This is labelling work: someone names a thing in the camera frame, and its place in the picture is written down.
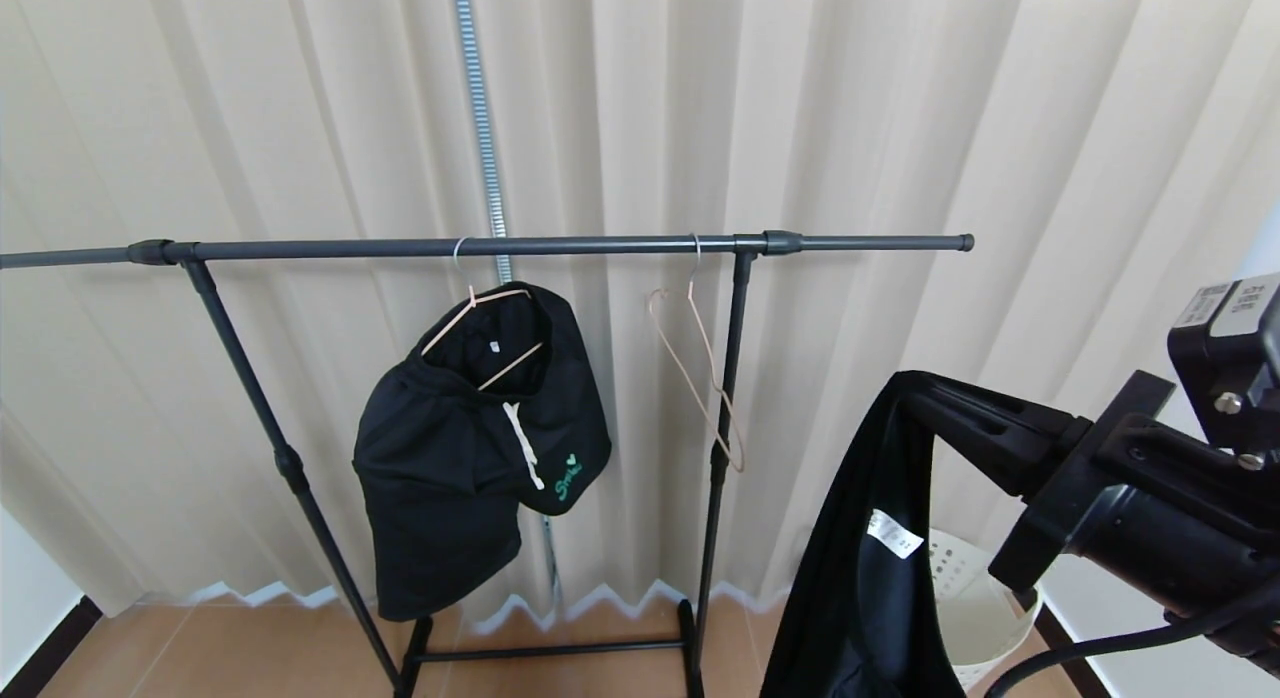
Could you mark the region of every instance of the screw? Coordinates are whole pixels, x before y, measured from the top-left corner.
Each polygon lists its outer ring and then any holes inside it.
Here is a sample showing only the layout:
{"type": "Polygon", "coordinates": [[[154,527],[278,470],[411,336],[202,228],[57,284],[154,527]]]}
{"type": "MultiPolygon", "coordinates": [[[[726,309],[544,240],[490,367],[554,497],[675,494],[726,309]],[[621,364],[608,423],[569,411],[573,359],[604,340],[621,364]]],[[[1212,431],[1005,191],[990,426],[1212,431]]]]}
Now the screw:
{"type": "Polygon", "coordinates": [[[1217,410],[1217,412],[1220,414],[1235,415],[1240,412],[1240,409],[1243,407],[1244,407],[1243,398],[1231,392],[1221,393],[1221,396],[1219,396],[1216,401],[1213,401],[1213,409],[1217,410]]]}
{"type": "Polygon", "coordinates": [[[1239,456],[1235,456],[1235,462],[1244,470],[1262,470],[1267,465],[1267,462],[1262,460],[1262,456],[1256,456],[1253,453],[1240,453],[1239,456]]]}

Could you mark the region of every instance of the laundry basket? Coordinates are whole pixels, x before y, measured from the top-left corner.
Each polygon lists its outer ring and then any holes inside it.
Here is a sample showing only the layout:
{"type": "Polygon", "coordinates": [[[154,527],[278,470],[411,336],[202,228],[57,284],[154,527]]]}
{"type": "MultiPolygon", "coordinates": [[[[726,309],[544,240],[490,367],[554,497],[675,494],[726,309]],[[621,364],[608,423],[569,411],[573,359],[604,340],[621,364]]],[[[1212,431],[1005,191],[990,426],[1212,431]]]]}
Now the laundry basket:
{"type": "Polygon", "coordinates": [[[1019,615],[1010,589],[987,574],[991,558],[991,553],[955,535],[929,529],[942,644],[965,690],[1027,640],[1043,603],[1043,590],[1037,585],[1036,605],[1019,615]]]}

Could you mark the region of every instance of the horizontal bar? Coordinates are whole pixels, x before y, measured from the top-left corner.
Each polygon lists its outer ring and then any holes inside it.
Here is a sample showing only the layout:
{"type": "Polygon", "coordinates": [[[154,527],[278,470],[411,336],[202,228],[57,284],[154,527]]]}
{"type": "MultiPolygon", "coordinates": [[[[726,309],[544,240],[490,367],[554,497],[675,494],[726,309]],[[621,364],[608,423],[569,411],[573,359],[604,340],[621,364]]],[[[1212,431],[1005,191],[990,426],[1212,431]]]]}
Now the horizontal bar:
{"type": "Polygon", "coordinates": [[[0,269],[108,263],[177,264],[188,260],[383,259],[462,256],[547,256],[585,254],[709,254],[797,251],[968,251],[973,236],[800,236],[785,231],[739,236],[595,236],[554,238],[398,238],[347,241],[242,241],[42,251],[0,255],[0,269]]]}
{"type": "Polygon", "coordinates": [[[493,658],[534,658],[538,656],[576,656],[581,653],[612,653],[614,651],[654,651],[659,648],[680,648],[684,640],[623,640],[621,643],[582,643],[579,645],[539,645],[534,648],[494,648],[489,651],[456,651],[452,653],[419,653],[406,656],[407,661],[417,663],[440,663],[447,661],[488,661],[493,658]]]}

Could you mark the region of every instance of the clothes rack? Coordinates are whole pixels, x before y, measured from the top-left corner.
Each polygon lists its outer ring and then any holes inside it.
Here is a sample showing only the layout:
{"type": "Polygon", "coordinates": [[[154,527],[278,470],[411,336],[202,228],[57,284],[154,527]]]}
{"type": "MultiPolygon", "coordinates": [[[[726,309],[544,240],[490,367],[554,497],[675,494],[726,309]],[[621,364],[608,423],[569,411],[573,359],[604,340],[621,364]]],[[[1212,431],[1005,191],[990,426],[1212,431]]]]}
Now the clothes rack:
{"type": "MultiPolygon", "coordinates": [[[[739,351],[742,343],[742,320],[746,312],[746,288],[751,277],[751,264],[758,257],[783,256],[801,251],[969,251],[973,236],[803,236],[788,231],[736,236],[618,236],[618,237],[548,237],[548,238],[467,238],[460,255],[465,256],[539,256],[584,254],[733,254],[733,287],[730,298],[728,338],[724,348],[723,388],[731,400],[737,383],[739,351]]],[[[716,539],[719,530],[721,496],[724,487],[728,456],[719,442],[710,448],[710,489],[707,503],[707,529],[703,543],[701,571],[698,581],[698,613],[689,599],[676,610],[678,638],[666,640],[622,640],[534,648],[507,648],[492,651],[426,652],[431,633],[430,617],[420,619],[412,630],[408,648],[399,667],[392,658],[387,643],[378,633],[356,588],[347,562],[334,542],[324,512],[311,494],[302,467],[302,459],[289,446],[284,432],[275,420],[271,405],[253,373],[244,347],[239,342],[230,315],[218,293],[218,284],[209,270],[209,261],[229,260],[289,260],[289,259],[390,259],[390,257],[449,257],[458,247],[457,238],[410,239],[349,239],[349,241],[250,241],[196,243],[152,239],[114,248],[83,248],[67,251],[40,251],[0,255],[0,269],[69,266],[92,264],[132,263],[148,266],[180,266],[205,302],[214,329],[232,361],[271,443],[275,467],[288,483],[302,508],[316,540],[324,551],[338,587],[347,597],[356,619],[365,630],[369,644],[390,681],[394,698],[408,698],[417,683],[422,663],[442,661],[472,661],[485,658],[520,658],[535,656],[564,656],[604,653],[613,651],[645,651],[678,648],[685,662],[685,684],[690,698],[703,697],[701,649],[707,634],[708,597],[712,567],[716,558],[716,539]]],[[[718,433],[728,442],[730,414],[726,402],[719,406],[718,433]]]]}

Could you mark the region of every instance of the beige curtain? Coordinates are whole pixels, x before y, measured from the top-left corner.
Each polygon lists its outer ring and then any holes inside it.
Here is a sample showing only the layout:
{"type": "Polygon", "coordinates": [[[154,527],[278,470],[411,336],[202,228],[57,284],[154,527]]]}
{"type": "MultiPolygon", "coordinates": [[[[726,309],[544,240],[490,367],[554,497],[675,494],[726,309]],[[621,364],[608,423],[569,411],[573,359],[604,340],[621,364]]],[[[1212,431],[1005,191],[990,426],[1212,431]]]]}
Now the beige curtain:
{"type": "MultiPolygon", "coordinates": [[[[899,368],[1097,411],[1280,197],[1280,0],[474,0],[513,236],[959,233],[961,254],[756,264],[716,580],[786,589],[899,368]]],[[[452,0],[0,0],[5,251],[483,236],[452,0]]],[[[614,435],[552,521],[567,606],[696,587],[709,432],[646,323],[691,259],[517,259],[576,307],[614,435]]],[[[492,282],[492,261],[467,269],[492,282]]],[[[448,261],[214,265],[356,579],[376,378],[462,295],[448,261]]],[[[728,261],[699,274],[723,342],[728,261]]],[[[3,501],[109,612],[329,583],[178,270],[5,272],[3,501]]],[[[677,347],[698,364],[687,315],[677,347]]],[[[710,397],[709,373],[696,371],[710,397]]],[[[1018,503],[940,453],[937,525],[1018,503]]],[[[543,532],[466,601],[552,610],[543,532]]]]}

